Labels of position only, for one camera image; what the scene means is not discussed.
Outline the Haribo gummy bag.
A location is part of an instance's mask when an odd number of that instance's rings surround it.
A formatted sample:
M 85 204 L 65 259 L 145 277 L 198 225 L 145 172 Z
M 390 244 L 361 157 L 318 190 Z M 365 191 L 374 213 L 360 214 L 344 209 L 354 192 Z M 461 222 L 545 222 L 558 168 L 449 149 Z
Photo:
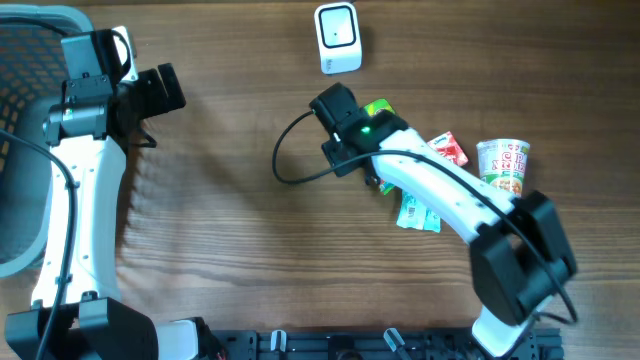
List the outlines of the Haribo gummy bag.
M 384 98 L 380 98 L 370 102 L 369 104 L 364 106 L 364 110 L 370 117 L 373 117 L 383 110 L 388 110 L 392 113 L 395 112 L 390 103 Z M 379 192 L 383 195 L 387 195 L 394 189 L 393 184 L 382 180 L 378 175 L 375 174 L 372 162 L 370 160 L 365 163 L 364 181 L 368 186 L 376 186 Z

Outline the red white small box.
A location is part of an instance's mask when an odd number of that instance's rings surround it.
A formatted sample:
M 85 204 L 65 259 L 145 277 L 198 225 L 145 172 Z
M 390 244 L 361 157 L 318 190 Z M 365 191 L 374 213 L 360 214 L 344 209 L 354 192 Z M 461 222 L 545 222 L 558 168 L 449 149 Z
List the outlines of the red white small box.
M 469 162 L 468 156 L 450 131 L 431 139 L 428 145 L 442 157 L 459 167 L 463 167 Z

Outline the teal tissue pack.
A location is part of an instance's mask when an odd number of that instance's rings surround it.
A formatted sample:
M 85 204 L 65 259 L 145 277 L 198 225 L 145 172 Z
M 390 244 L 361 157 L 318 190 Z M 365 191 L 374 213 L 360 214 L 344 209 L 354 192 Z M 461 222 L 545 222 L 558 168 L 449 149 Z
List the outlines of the teal tissue pack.
M 405 229 L 435 233 L 441 231 L 440 217 L 406 191 L 402 191 L 402 203 L 396 225 Z

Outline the instant noodle cup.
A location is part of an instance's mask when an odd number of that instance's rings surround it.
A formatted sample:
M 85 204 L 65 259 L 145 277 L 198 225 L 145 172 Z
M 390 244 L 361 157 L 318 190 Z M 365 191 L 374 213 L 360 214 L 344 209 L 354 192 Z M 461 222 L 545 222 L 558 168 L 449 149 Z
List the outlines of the instant noodle cup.
M 476 149 L 480 179 L 520 197 L 530 144 L 517 139 L 493 139 L 479 142 Z

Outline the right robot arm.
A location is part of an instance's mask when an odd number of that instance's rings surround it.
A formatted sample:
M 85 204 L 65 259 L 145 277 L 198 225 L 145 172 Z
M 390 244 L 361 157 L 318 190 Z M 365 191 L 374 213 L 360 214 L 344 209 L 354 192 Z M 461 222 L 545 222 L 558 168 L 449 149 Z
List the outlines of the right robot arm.
M 509 354 L 552 298 L 566 295 L 577 263 L 544 194 L 519 198 L 487 184 L 439 155 L 396 114 L 368 114 L 340 83 L 309 107 L 329 135 L 322 150 L 333 173 L 369 167 L 432 209 L 467 244 L 482 303 L 471 334 L 485 353 Z

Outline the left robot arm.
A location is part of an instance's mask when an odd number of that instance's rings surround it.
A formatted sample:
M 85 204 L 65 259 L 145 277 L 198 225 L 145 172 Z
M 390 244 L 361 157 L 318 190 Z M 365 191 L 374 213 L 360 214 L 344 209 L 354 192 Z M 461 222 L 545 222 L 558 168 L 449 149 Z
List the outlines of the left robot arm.
M 28 310 L 5 338 L 23 359 L 191 359 L 191 322 L 158 325 L 123 304 L 116 279 L 118 193 L 143 120 L 184 107 L 173 67 L 138 71 L 123 28 L 61 40 L 68 77 L 42 120 L 47 161 L 43 259 Z

